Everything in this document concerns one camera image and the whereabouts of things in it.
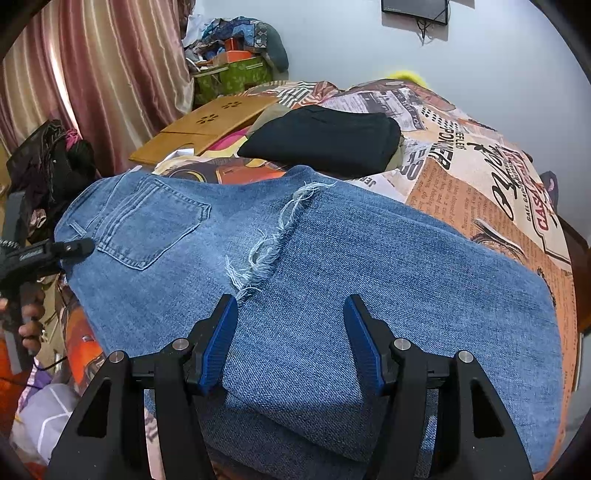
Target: black folded cloth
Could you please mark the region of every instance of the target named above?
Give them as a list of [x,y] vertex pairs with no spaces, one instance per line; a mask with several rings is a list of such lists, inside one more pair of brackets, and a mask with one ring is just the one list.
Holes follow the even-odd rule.
[[310,105],[254,132],[238,156],[308,165],[345,177],[383,172],[400,143],[398,122],[383,113],[349,113]]

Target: wall-mounted tv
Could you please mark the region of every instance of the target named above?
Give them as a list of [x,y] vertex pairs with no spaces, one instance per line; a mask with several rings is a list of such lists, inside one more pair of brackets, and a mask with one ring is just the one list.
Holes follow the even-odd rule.
[[382,0],[382,12],[410,15],[447,25],[449,0]]

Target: hand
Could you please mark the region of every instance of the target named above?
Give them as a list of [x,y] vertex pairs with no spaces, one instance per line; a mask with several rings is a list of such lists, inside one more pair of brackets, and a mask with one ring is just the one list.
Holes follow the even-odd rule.
[[[39,353],[41,350],[41,332],[43,326],[38,321],[45,314],[45,308],[43,307],[43,300],[45,299],[45,293],[39,289],[35,296],[35,303],[24,305],[22,307],[22,316],[31,317],[32,321],[27,322],[25,325],[21,325],[18,329],[18,333],[23,337],[22,344],[25,348],[33,352],[34,355]],[[8,306],[7,299],[0,299],[0,313],[4,313]]]

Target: pile of clothes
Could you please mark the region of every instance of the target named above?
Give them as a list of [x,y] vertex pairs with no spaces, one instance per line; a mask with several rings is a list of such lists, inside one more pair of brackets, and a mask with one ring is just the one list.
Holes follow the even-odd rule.
[[99,174],[92,145],[75,129],[66,131],[59,120],[37,128],[7,162],[9,194],[26,192],[33,210],[29,241],[53,236],[53,229],[68,205]]
[[[271,116],[277,118],[260,125]],[[401,140],[398,122],[384,113],[339,112],[319,105],[289,110],[271,105],[261,117],[238,151],[240,157],[308,165],[340,178],[385,171]]]
[[260,54],[278,72],[289,68],[287,53],[277,30],[256,18],[210,19],[194,12],[189,16],[183,40],[186,57],[193,63],[211,60],[226,51],[225,42],[235,38],[240,50]]

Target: frayed threads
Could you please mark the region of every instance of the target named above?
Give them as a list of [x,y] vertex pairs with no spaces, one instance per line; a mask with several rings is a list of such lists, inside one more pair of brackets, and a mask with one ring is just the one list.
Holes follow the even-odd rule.
[[236,300],[242,304],[248,297],[261,291],[261,284],[270,278],[288,234],[294,229],[307,200],[316,192],[336,185],[328,183],[308,183],[297,189],[291,200],[279,212],[277,232],[268,236],[261,231],[261,238],[248,254],[248,268],[237,270],[226,256],[226,272],[237,289]]

